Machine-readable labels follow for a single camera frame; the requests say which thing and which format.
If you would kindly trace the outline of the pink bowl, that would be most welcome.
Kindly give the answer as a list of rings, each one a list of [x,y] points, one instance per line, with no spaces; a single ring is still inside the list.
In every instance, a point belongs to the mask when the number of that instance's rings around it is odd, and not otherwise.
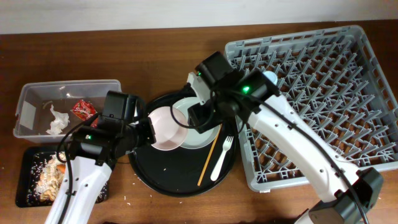
[[[149,114],[154,128],[155,143],[152,147],[161,151],[170,151],[178,148],[186,139],[188,129],[180,126],[172,117],[173,112],[177,121],[187,125],[187,118],[178,109],[169,106],[156,108]]]

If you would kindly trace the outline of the white plastic fork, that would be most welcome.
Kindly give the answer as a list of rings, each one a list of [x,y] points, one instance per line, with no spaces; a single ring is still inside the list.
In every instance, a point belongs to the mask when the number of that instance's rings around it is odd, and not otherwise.
[[[217,163],[210,175],[210,179],[212,181],[216,181],[220,175],[221,168],[223,165],[223,161],[225,159],[226,153],[231,149],[232,143],[233,143],[234,137],[233,136],[228,136],[222,145],[222,152],[217,160]]]

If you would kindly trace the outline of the light blue plate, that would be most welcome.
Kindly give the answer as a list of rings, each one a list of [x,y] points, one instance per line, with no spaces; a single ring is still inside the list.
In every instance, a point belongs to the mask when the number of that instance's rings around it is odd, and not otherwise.
[[[187,122],[189,122],[188,109],[197,103],[199,103],[199,99],[197,97],[187,97],[178,100],[176,103],[174,103],[173,107],[181,111],[186,117]],[[181,147],[185,149],[199,149],[205,147],[214,141],[219,130],[220,125],[201,134],[195,129],[189,129],[185,141],[182,143]]]

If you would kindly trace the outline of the wooden chopstick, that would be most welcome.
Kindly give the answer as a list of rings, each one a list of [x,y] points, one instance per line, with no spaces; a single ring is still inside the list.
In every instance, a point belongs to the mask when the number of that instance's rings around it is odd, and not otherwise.
[[[217,132],[217,134],[216,134],[216,137],[215,137],[215,139],[213,140],[213,143],[212,143],[211,148],[210,148],[210,150],[209,150],[208,156],[207,156],[207,158],[206,158],[205,164],[204,164],[204,166],[203,166],[203,168],[202,168],[202,171],[201,171],[201,174],[200,174],[200,178],[199,178],[199,180],[198,180],[198,182],[197,182],[197,186],[198,186],[198,187],[201,186],[202,180],[203,180],[204,175],[205,175],[205,173],[206,173],[206,169],[207,169],[208,164],[209,164],[210,159],[211,159],[211,155],[212,155],[213,150],[214,150],[214,148],[215,148],[215,146],[216,146],[216,142],[217,142],[217,140],[218,140],[218,136],[220,135],[220,132],[221,132],[221,130],[222,130],[222,126],[223,126],[223,124],[220,125],[220,128],[219,128],[219,130],[218,130],[218,132]]]

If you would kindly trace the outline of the blue cup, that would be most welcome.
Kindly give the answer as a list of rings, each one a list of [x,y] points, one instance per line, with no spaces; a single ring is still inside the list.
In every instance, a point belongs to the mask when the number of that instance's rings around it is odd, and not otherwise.
[[[263,75],[265,77],[267,77],[274,85],[277,84],[278,78],[277,78],[277,75],[274,72],[266,70],[266,71],[263,72]]]

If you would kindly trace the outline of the red snack wrapper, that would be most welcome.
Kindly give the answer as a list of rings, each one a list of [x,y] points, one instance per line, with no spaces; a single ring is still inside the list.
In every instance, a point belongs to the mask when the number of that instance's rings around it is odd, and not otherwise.
[[[73,106],[71,112],[83,121],[88,120],[97,113],[93,104],[85,100],[79,100]]]

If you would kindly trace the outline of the white tissue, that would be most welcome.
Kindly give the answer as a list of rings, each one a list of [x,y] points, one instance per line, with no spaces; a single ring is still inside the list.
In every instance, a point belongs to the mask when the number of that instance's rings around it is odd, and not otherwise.
[[[50,129],[46,130],[49,135],[58,135],[68,126],[70,120],[68,113],[61,113],[54,110],[54,106],[51,106],[50,112],[55,117],[53,121],[50,122]]]

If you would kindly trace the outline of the rice and food scraps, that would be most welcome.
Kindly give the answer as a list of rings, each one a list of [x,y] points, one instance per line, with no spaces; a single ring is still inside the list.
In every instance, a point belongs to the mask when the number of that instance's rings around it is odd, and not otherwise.
[[[36,152],[29,169],[25,202],[28,207],[53,204],[60,190],[66,171],[66,163],[58,160],[55,152]]]

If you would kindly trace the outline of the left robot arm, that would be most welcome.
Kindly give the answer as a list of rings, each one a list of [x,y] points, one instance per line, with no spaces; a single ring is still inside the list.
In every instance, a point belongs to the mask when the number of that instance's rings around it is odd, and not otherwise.
[[[118,159],[155,142],[144,100],[109,91],[103,111],[72,128],[58,149],[66,171],[46,223],[86,223]]]

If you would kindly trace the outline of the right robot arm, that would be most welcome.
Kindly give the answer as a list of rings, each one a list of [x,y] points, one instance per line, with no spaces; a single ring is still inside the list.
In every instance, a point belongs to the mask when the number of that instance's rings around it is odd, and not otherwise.
[[[239,117],[282,150],[320,198],[297,223],[367,223],[382,175],[372,167],[360,170],[337,154],[289,105],[270,80],[272,74],[245,74],[220,52],[213,53],[188,74],[188,85],[200,100],[188,109],[191,128],[203,133],[226,118]]]

